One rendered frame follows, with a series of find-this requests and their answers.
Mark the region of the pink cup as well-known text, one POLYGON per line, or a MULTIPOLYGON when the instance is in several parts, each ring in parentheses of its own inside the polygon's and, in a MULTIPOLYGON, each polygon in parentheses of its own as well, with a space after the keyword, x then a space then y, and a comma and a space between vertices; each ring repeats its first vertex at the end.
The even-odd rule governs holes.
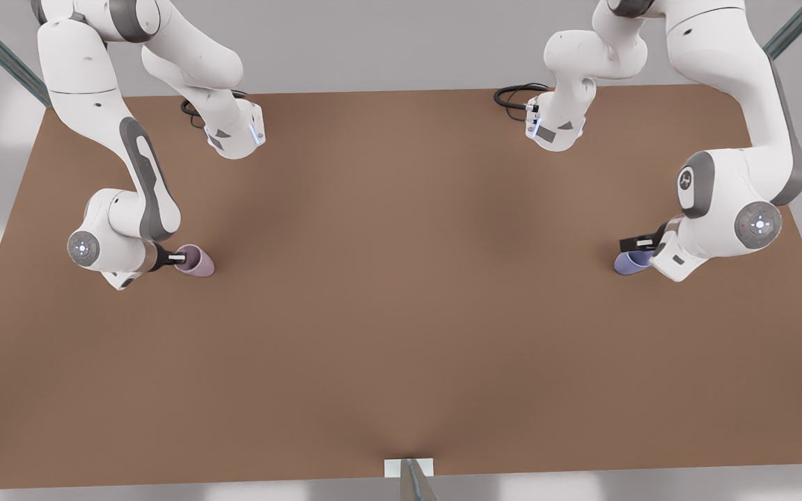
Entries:
POLYGON ((205 251, 193 244, 181 246, 174 255, 185 255, 187 261, 175 264, 176 270, 193 277, 210 277, 214 273, 214 263, 205 251))

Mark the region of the purple cup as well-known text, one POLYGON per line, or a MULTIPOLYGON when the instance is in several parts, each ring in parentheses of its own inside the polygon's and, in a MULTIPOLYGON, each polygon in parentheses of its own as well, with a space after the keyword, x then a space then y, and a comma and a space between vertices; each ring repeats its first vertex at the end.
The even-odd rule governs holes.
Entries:
POLYGON ((614 270, 621 276, 639 273, 650 267, 650 259, 652 259, 653 254, 653 250, 631 250, 626 253, 620 253, 615 258, 614 270))

